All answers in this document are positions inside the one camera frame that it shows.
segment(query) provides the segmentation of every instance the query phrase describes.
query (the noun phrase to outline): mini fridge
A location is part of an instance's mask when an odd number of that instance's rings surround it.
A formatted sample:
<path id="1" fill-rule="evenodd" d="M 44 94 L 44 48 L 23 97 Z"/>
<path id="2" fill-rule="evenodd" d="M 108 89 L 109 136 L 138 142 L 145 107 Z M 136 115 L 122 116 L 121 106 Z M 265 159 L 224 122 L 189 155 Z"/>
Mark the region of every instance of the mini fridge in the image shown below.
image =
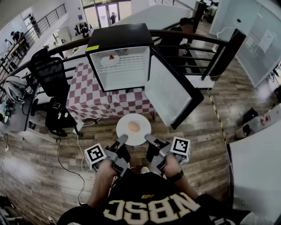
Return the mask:
<path id="1" fill-rule="evenodd" d="M 104 92 L 144 87 L 164 124 L 173 129 L 204 99 L 164 59 L 145 24 L 94 30 L 86 55 Z"/>

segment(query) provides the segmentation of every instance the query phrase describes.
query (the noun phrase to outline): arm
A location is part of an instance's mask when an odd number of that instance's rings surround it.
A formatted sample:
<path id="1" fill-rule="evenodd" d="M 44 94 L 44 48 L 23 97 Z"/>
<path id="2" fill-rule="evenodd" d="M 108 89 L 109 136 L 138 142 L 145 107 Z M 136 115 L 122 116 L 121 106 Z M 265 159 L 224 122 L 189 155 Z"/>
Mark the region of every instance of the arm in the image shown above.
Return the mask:
<path id="1" fill-rule="evenodd" d="M 173 154 L 167 155 L 165 159 L 166 165 L 164 166 L 163 171 L 167 178 L 173 177 L 181 172 L 181 167 Z M 190 186 L 185 176 L 174 182 L 174 185 L 180 192 L 187 194 L 192 199 L 196 199 L 198 197 L 198 194 Z"/>
<path id="2" fill-rule="evenodd" d="M 88 200 L 91 208 L 98 209 L 107 199 L 113 178 L 117 175 L 112 161 L 103 160 L 96 174 L 94 187 Z"/>

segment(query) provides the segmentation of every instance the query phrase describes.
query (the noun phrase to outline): white plate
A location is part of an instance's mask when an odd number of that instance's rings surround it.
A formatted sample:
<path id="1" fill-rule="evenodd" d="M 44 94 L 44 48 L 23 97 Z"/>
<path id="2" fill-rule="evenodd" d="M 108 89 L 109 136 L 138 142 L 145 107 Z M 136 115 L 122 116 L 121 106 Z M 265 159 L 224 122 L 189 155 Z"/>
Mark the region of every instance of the white plate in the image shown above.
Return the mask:
<path id="1" fill-rule="evenodd" d="M 101 59 L 101 65 L 104 66 L 104 67 L 116 65 L 119 62 L 120 58 L 119 58 L 119 56 L 117 54 L 113 54 L 112 56 L 114 57 L 114 59 L 109 59 L 110 55 L 109 56 L 104 56 Z"/>
<path id="2" fill-rule="evenodd" d="M 131 132 L 128 128 L 129 122 L 135 122 L 140 126 L 139 132 Z M 151 134 L 151 125 L 144 116 L 131 113 L 123 116 L 117 123 L 116 133 L 118 137 L 121 137 L 123 134 L 128 136 L 128 140 L 126 142 L 127 145 L 137 146 L 146 142 L 144 136 L 146 134 Z"/>

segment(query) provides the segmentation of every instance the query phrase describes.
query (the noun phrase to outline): shoe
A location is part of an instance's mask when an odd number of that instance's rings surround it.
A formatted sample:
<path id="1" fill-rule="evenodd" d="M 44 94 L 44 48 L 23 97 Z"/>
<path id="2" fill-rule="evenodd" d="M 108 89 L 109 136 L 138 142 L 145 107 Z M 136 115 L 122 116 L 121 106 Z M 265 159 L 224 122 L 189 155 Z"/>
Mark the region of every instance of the shoe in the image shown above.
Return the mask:
<path id="1" fill-rule="evenodd" d="M 140 174 L 145 174 L 145 173 L 149 173 L 149 169 L 147 167 L 142 167 L 142 169 L 140 170 Z"/>
<path id="2" fill-rule="evenodd" d="M 52 218 L 51 216 L 48 217 L 49 218 L 49 221 L 50 221 L 50 224 L 51 225 L 57 225 L 56 221 L 54 220 L 54 218 Z"/>

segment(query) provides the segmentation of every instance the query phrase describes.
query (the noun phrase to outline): yellow sticker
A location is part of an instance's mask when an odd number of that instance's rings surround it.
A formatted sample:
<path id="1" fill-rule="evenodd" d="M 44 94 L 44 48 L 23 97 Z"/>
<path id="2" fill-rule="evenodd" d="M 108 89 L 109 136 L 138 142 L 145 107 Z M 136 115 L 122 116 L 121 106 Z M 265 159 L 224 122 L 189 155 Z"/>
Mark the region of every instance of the yellow sticker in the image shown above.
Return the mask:
<path id="1" fill-rule="evenodd" d="M 92 46 L 92 47 L 88 47 L 88 48 L 86 49 L 86 51 L 96 50 L 96 49 L 98 49 L 98 47 L 99 47 L 99 45 Z"/>

